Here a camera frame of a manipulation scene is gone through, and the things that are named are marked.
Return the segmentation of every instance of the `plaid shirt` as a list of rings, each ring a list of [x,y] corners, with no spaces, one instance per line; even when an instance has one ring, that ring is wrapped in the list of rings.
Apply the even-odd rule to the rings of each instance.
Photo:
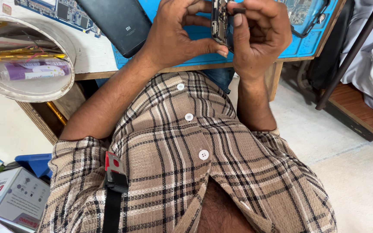
[[[209,176],[257,232],[336,231],[322,183],[277,129],[251,132],[203,73],[176,72],[146,85],[110,147],[92,137],[55,144],[39,232],[102,231],[107,150],[126,165],[129,183],[117,232],[195,232]]]

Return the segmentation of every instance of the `black strap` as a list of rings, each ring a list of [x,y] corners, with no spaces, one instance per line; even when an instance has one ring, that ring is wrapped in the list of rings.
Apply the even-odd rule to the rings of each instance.
[[[120,203],[122,194],[106,188],[104,204],[103,233],[116,233],[119,229]]]

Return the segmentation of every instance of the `motherboard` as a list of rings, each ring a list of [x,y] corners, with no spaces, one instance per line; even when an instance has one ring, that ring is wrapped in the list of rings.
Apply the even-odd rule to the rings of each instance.
[[[74,0],[14,0],[14,3],[82,32],[92,31],[97,38],[101,35],[101,30]]]
[[[312,0],[278,0],[287,6],[287,12],[292,25],[302,25],[308,15]]]

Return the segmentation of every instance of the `man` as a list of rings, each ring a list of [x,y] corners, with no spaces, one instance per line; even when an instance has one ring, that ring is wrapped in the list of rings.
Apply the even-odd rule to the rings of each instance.
[[[228,53],[182,29],[209,27],[195,14],[210,12],[210,2],[162,0],[143,48],[75,112],[54,146],[39,232],[100,233],[111,222],[115,232],[336,231],[321,182],[279,137],[269,108],[263,74],[291,42],[286,6],[230,1],[233,8],[246,8],[234,16],[237,114],[200,71],[156,74]],[[100,139],[111,133],[106,147]],[[129,189],[120,218],[104,223],[113,202],[102,189],[106,151],[125,165]]]

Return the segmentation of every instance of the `white button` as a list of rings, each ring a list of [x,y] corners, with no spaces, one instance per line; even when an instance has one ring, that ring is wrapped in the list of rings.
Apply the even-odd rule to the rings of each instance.
[[[178,90],[183,90],[185,88],[185,85],[183,83],[179,83],[177,86]]]
[[[194,115],[192,115],[191,113],[187,113],[185,115],[185,120],[192,121],[192,119],[194,119]]]
[[[198,156],[200,159],[206,160],[210,156],[210,153],[207,150],[202,150],[199,152]]]
[[[248,205],[245,202],[240,201],[240,203],[243,204],[247,209],[251,210],[250,207],[248,207]]]

